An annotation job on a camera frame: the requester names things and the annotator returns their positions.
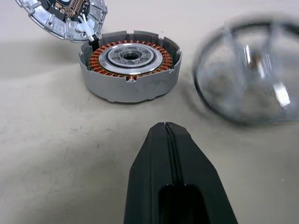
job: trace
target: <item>copper winding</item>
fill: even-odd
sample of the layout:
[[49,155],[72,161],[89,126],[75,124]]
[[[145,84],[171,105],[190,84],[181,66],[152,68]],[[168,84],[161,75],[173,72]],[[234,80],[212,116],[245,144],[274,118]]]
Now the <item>copper winding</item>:
[[162,48],[162,47],[160,47],[156,44],[153,44],[151,42],[145,42],[145,41],[142,41],[142,42],[141,41],[135,41],[135,42],[134,41],[129,41],[129,42],[130,43],[141,43],[141,44],[145,44],[145,45],[148,45],[148,46],[151,46],[151,47],[157,49],[158,51],[160,51],[160,53],[163,56],[162,64],[158,68],[156,68],[155,70],[153,70],[149,73],[144,73],[144,74],[140,74],[140,75],[136,75],[136,76],[116,74],[116,73],[112,73],[112,72],[109,72],[109,71],[105,70],[99,63],[100,54],[105,49],[107,49],[111,46],[114,46],[116,44],[128,43],[128,41],[124,40],[124,41],[118,41],[118,42],[105,44],[105,45],[99,47],[97,50],[95,50],[93,52],[93,54],[90,56],[90,59],[89,59],[90,68],[93,71],[95,71],[97,73],[100,73],[102,75],[112,76],[112,77],[125,77],[127,80],[136,80],[139,77],[142,77],[142,76],[145,76],[145,75],[148,75],[148,74],[154,74],[154,73],[157,73],[157,72],[165,71],[165,70],[168,70],[172,67],[172,57],[168,53],[168,51],[165,50],[164,48]]

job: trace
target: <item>gray metal housing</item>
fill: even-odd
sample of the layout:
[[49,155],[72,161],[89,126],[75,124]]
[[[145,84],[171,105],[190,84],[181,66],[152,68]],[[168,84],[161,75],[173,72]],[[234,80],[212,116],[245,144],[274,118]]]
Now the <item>gray metal housing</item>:
[[111,77],[97,73],[89,68],[89,57],[93,53],[92,47],[85,43],[81,47],[80,66],[87,88],[94,94],[110,102],[138,103],[151,100],[168,93],[176,85],[182,60],[179,46],[168,38],[161,39],[158,34],[143,31],[126,31],[103,34],[99,44],[104,45],[116,41],[148,41],[166,49],[173,59],[170,70],[139,77],[133,82],[125,77]]

